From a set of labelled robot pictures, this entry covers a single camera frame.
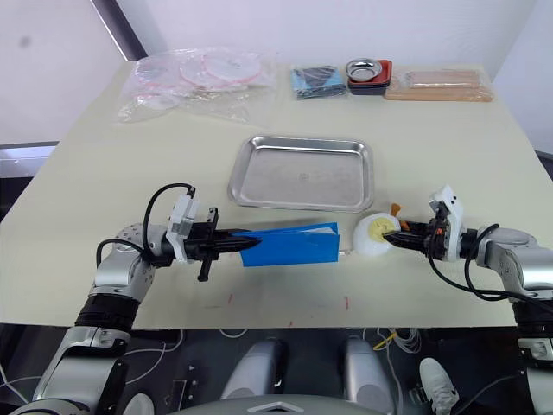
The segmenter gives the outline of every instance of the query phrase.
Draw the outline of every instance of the white wall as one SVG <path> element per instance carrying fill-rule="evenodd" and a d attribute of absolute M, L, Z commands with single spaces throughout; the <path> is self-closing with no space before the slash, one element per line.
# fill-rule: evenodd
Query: white wall
<path fill-rule="evenodd" d="M 553 2 L 539 0 L 494 81 L 536 150 L 553 154 Z"/>
<path fill-rule="evenodd" d="M 123 57 L 87 0 L 0 1 L 0 144 L 61 140 Z"/>
<path fill-rule="evenodd" d="M 118 0 L 152 54 L 237 46 L 285 61 L 482 63 L 495 76 L 523 28 L 529 0 Z"/>

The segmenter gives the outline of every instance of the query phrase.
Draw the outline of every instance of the plastic bag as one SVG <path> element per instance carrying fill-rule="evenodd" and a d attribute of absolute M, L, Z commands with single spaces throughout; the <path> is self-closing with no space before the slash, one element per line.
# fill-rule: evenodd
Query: plastic bag
<path fill-rule="evenodd" d="M 292 69 L 292 89 L 298 99 L 332 97 L 346 93 L 346 84 L 337 67 Z"/>
<path fill-rule="evenodd" d="M 386 99 L 415 101 L 483 101 L 493 99 L 487 77 L 476 70 L 394 71 Z"/>
<path fill-rule="evenodd" d="M 119 95 L 116 119 L 135 122 L 181 107 L 265 124 L 277 93 L 274 61 L 231 48 L 182 49 L 137 62 Z"/>

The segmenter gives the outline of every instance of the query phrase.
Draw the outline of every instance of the white ball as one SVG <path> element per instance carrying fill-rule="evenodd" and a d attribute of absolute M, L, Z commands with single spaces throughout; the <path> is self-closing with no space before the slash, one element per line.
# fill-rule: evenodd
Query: white ball
<path fill-rule="evenodd" d="M 372 214 L 362 219 L 353 231 L 353 249 L 366 256 L 382 255 L 393 245 L 382 236 L 399 231 L 399 220 L 391 214 Z"/>

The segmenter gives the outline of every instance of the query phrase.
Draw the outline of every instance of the yellow label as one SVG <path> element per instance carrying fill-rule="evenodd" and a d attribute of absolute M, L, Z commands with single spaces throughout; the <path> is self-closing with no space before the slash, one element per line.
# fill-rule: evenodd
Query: yellow label
<path fill-rule="evenodd" d="M 386 239 L 384 239 L 382 235 L 395 230 L 396 226 L 391 220 L 388 218 L 377 218 L 373 220 L 369 226 L 369 237 L 378 242 L 386 242 Z"/>

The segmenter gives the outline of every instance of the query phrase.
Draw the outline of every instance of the blue packet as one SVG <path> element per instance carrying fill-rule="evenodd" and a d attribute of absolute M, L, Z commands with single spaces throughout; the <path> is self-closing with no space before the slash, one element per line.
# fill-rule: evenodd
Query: blue packet
<path fill-rule="evenodd" d="M 336 222 L 235 233 L 260 238 L 258 245 L 240 251 L 244 266 L 337 262 L 340 235 Z"/>
<path fill-rule="evenodd" d="M 346 84 L 340 71 L 330 66 L 292 69 L 292 88 L 298 99 L 346 93 Z"/>

